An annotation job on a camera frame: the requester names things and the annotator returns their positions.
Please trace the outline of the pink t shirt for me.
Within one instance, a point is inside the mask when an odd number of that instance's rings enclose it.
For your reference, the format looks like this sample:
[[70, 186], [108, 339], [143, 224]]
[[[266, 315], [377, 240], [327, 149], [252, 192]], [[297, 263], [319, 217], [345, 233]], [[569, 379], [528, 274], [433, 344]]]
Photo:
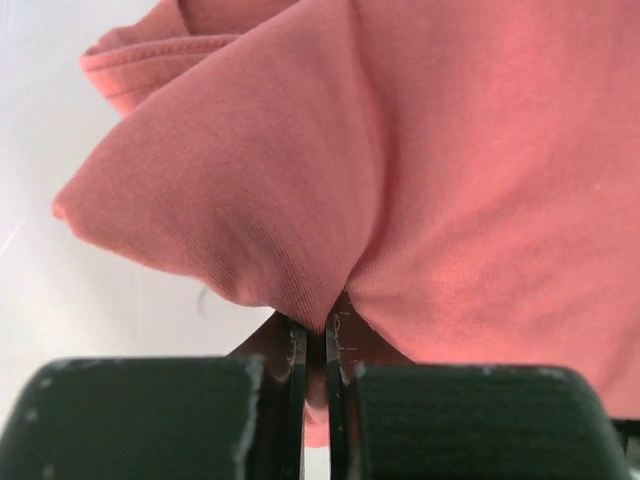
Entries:
[[637, 2], [163, 1], [81, 65], [122, 116], [53, 202], [81, 240], [638, 417]]

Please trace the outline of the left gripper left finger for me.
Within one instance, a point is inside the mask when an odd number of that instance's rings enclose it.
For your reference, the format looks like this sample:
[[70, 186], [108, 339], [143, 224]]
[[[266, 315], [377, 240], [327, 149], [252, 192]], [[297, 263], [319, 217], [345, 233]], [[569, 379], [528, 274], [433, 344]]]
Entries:
[[300, 479], [307, 333], [272, 315], [224, 357], [67, 358], [26, 383], [5, 479]]

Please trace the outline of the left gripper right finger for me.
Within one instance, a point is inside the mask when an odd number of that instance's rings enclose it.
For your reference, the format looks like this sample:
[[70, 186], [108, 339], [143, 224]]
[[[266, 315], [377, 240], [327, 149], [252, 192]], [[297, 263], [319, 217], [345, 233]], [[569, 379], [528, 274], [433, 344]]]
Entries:
[[629, 425], [576, 372], [415, 364], [346, 295], [326, 324], [334, 479], [625, 479]]

